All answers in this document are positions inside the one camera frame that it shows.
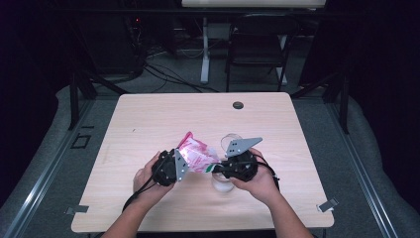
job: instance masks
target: hand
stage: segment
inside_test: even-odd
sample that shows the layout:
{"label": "hand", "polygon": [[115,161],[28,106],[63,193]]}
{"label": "hand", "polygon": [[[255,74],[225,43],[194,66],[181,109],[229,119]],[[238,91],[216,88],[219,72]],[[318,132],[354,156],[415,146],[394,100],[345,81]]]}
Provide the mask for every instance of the hand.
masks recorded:
{"label": "hand", "polygon": [[[250,148],[250,152],[257,155],[257,161],[264,163],[263,159],[260,158],[263,156],[260,151]],[[267,206],[280,195],[271,171],[263,166],[259,166],[257,174],[249,181],[242,181],[237,178],[230,178],[230,180],[237,188],[247,190],[253,197]]]}
{"label": "hand", "polygon": [[[152,176],[152,166],[158,160],[160,152],[157,152],[155,156],[145,165],[143,169],[140,169],[133,179],[133,192],[140,189],[143,184]],[[153,180],[149,182],[147,187],[149,189],[139,194],[138,198],[133,201],[134,204],[141,206],[146,210],[150,210],[156,205],[174,186],[174,183],[169,186],[161,186],[155,183]]]}

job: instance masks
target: black controller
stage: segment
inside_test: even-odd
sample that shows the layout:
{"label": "black controller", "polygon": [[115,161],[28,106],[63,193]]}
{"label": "black controller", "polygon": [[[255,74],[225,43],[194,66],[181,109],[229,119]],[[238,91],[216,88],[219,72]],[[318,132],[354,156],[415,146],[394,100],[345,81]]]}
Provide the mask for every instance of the black controller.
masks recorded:
{"label": "black controller", "polygon": [[216,166],[212,173],[222,173],[226,179],[233,177],[242,181],[253,179],[259,168],[256,157],[250,151],[230,157],[227,161],[223,161],[221,165],[221,167]]}
{"label": "black controller", "polygon": [[157,162],[152,166],[153,179],[160,185],[169,186],[176,182],[176,166],[174,149],[169,153],[163,151],[158,156]]}

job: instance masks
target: chair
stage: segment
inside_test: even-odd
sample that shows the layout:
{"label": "chair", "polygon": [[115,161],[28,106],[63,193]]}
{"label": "chair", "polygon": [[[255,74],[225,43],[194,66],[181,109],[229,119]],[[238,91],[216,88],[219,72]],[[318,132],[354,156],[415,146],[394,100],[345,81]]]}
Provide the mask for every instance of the chair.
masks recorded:
{"label": "chair", "polygon": [[[268,73],[282,67],[277,89],[280,91],[290,43],[298,31],[297,21],[284,15],[250,14],[237,18],[229,32],[226,91],[229,91],[231,65],[270,67]],[[279,36],[286,36],[283,47]]]}

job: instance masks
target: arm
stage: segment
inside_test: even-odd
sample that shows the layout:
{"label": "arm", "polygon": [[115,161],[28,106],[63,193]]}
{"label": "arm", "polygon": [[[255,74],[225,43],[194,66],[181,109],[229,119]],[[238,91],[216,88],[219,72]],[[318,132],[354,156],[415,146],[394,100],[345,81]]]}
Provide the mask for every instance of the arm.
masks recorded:
{"label": "arm", "polygon": [[[137,191],[152,176],[152,166],[158,160],[158,156],[159,152],[143,169],[136,173],[133,181],[133,191]],[[150,189],[140,193],[138,198],[127,206],[102,237],[136,237],[137,230],[148,211],[173,188],[174,184],[160,186],[152,181],[150,186]]]}
{"label": "arm", "polygon": [[[263,156],[258,150],[250,149],[250,151],[258,156]],[[257,174],[248,182],[236,178],[231,178],[231,182],[237,188],[249,191],[253,197],[268,207],[277,238],[313,237],[277,189],[272,174],[266,167],[259,167]]]}

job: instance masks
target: wooden tabletop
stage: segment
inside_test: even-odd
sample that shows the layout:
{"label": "wooden tabletop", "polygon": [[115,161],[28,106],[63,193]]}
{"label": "wooden tabletop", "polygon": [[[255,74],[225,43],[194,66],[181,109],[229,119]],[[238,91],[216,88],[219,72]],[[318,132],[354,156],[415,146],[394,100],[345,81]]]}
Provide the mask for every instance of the wooden tabletop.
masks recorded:
{"label": "wooden tabletop", "polygon": [[[240,101],[243,109],[235,109]],[[329,227],[327,201],[290,97],[286,93],[127,94],[120,97],[80,205],[74,232],[105,231],[132,194],[133,177],[157,151],[190,131],[224,156],[230,133],[262,137],[255,146],[281,178],[282,194],[307,227]],[[213,188],[210,174],[188,173],[147,214],[139,231],[221,231],[273,228],[268,209],[248,192]]]}
{"label": "wooden tabletop", "polygon": [[323,8],[326,0],[182,0],[183,7]]}

